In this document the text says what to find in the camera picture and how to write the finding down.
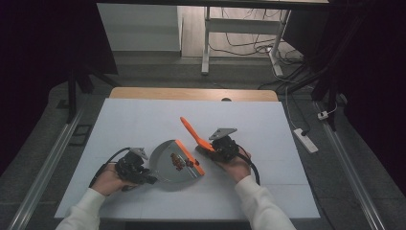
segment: white sleeve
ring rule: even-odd
[[[274,197],[249,175],[236,184],[241,209],[253,230],[296,229],[287,215],[275,204]]]
[[[99,210],[104,201],[104,195],[93,189],[87,189],[79,203],[69,209],[66,218],[57,226],[56,230],[99,229]]]

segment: metal rail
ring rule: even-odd
[[[315,109],[318,112],[322,111],[321,107],[314,102]],[[343,167],[343,170],[349,180],[349,183],[354,191],[355,195],[361,203],[362,210],[364,211],[365,217],[373,230],[385,230],[381,216],[373,204],[370,194],[359,178],[358,172],[352,164],[349,154],[344,148],[343,143],[336,131],[333,131],[327,122],[323,122],[327,137],[332,144],[334,151],[337,154],[338,159]]]
[[[80,105],[79,112],[74,117],[71,124],[66,124],[62,131],[60,132],[57,140],[51,149],[47,159],[42,165],[41,170],[35,178],[33,185],[30,190],[27,192],[24,200],[20,204],[17,212],[14,215],[14,218],[11,221],[8,230],[19,230],[25,229],[28,222],[30,221],[31,216],[33,215],[34,209],[38,204],[38,201],[41,199],[42,194],[44,193],[48,182],[51,179],[52,174],[56,168],[57,163],[65,151],[66,146],[68,145],[69,139],[72,136],[72,133],[75,131],[75,128],[80,120],[81,115],[83,114],[84,108],[89,100],[88,95],[84,96],[84,100]]]

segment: power strip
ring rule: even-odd
[[[301,128],[297,128],[295,130],[293,130],[293,133],[296,134],[296,137],[299,139],[299,141],[302,142],[302,144],[304,145],[304,147],[307,149],[307,151],[309,153],[314,153],[316,151],[318,151],[319,149],[317,149],[317,147],[313,144],[313,142],[305,135],[302,136],[302,129]]]

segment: metal frame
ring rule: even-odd
[[[209,75],[209,36],[210,33],[235,33],[255,35],[275,35],[275,44],[269,51],[272,67],[277,77],[283,76],[276,53],[282,39],[284,28],[290,11],[282,11],[284,16],[281,21],[263,21],[250,19],[210,18],[210,7],[205,8],[205,36],[202,58],[202,75]]]
[[[321,109],[321,107],[316,102],[314,102],[313,104],[316,111],[320,112],[325,110]],[[352,190],[361,203],[361,208],[364,211],[365,217],[370,224],[371,229],[385,230],[386,228],[384,226],[382,218],[379,215],[375,205],[373,204],[370,194],[362,183],[357,170],[353,166],[350,156],[340,140],[340,136],[336,131],[333,131],[331,126],[326,121],[323,122],[323,126],[325,128],[327,137],[343,167],[344,173],[349,180]]]
[[[51,179],[52,174],[59,162],[62,153],[65,151],[66,146],[68,145],[69,139],[72,136],[72,133],[77,126],[81,115],[83,114],[84,108],[87,105],[88,99],[90,96],[85,95],[84,101],[81,103],[80,108],[76,116],[73,118],[71,124],[66,124],[62,131],[60,132],[57,140],[51,149],[47,159],[42,165],[41,170],[35,178],[33,185],[30,190],[27,192],[24,200],[20,204],[17,212],[14,215],[14,218],[11,221],[8,230],[17,230],[25,229],[28,222],[30,221],[31,216],[33,215],[34,209],[38,204],[38,201],[41,199],[42,194],[44,193],[48,182]]]

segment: wall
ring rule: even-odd
[[[177,6],[98,4],[112,51],[180,51]]]

